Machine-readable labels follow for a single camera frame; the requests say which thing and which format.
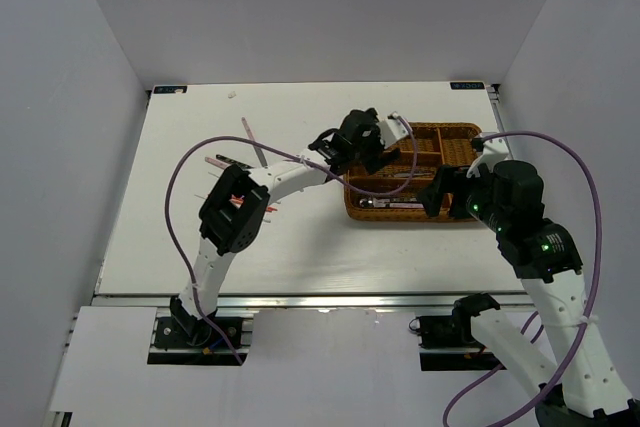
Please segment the knife with pink handle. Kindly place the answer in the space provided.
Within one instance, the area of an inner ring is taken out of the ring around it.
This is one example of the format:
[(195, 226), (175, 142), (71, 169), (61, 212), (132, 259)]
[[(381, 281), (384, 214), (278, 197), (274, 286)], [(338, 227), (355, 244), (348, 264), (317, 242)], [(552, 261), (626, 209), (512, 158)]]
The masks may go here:
[(257, 156), (258, 162), (260, 164), (261, 167), (267, 167), (268, 166), (268, 161), (266, 159), (266, 156), (262, 150), (262, 148), (258, 145), (258, 142), (254, 136), (254, 133), (247, 121), (247, 119), (245, 117), (241, 118), (241, 123), (243, 125), (243, 128), (245, 130), (245, 133), (247, 134), (248, 139), (252, 142), (255, 154)]

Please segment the knife with black handle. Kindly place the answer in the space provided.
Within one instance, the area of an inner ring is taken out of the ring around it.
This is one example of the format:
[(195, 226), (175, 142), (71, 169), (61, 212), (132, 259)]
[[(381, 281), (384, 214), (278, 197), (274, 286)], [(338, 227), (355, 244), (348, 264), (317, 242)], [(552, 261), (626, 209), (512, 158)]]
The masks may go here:
[(380, 174), (381, 177), (384, 178), (397, 178), (397, 179), (407, 179), (407, 178), (432, 178), (436, 173), (436, 169), (428, 168), (428, 169), (418, 169), (415, 171), (393, 171), (393, 172), (383, 172)]

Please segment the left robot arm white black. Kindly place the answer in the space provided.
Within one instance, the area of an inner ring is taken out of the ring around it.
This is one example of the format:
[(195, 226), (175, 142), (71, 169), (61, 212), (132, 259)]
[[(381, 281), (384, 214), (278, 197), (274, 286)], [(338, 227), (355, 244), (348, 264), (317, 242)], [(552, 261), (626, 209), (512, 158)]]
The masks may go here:
[(226, 167), (199, 209), (196, 257), (178, 251), (189, 279), (170, 301), (180, 338), (195, 347), (212, 336), (226, 338), (214, 323), (220, 290), (236, 255), (257, 239), (269, 207), (340, 180), (356, 165), (376, 173), (399, 157), (398, 142), (412, 136), (397, 113), (380, 119), (373, 108), (353, 110), (339, 127), (324, 131), (297, 155), (282, 153), (279, 162), (257, 168)]

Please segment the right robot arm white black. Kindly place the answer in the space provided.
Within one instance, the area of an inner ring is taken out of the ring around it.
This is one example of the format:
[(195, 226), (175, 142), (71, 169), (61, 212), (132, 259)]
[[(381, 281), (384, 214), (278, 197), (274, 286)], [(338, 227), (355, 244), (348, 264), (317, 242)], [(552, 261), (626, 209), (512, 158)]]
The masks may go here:
[(545, 218), (544, 183), (534, 166), (506, 160), (489, 167), (441, 166), (418, 201), (435, 216), (444, 197), (453, 217), (472, 217), (496, 235), (502, 257), (534, 304), (555, 359), (514, 328), (500, 304), (479, 293), (457, 300), (453, 337), (488, 348), (530, 396), (499, 420), (507, 426), (534, 412), (541, 426), (636, 426), (639, 402), (621, 380), (592, 317), (595, 284), (570, 233)]

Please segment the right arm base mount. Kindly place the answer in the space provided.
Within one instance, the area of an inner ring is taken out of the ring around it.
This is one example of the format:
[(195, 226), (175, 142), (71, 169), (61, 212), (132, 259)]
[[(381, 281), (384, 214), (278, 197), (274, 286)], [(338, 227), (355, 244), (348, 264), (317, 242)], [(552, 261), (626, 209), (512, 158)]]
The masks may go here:
[(418, 338), (423, 372), (489, 371), (497, 358), (475, 340), (464, 340), (450, 316), (419, 316), (408, 324)]

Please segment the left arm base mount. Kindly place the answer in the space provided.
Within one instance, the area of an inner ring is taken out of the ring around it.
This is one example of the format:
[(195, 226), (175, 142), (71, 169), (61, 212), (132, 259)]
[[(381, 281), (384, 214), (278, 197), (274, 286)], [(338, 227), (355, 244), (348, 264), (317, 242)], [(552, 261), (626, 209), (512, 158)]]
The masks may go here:
[[(238, 316), (215, 318), (238, 356), (244, 361), (252, 340), (253, 320)], [(156, 316), (147, 355), (148, 365), (239, 367), (234, 354), (222, 336), (205, 323), (189, 338), (168, 313)]]

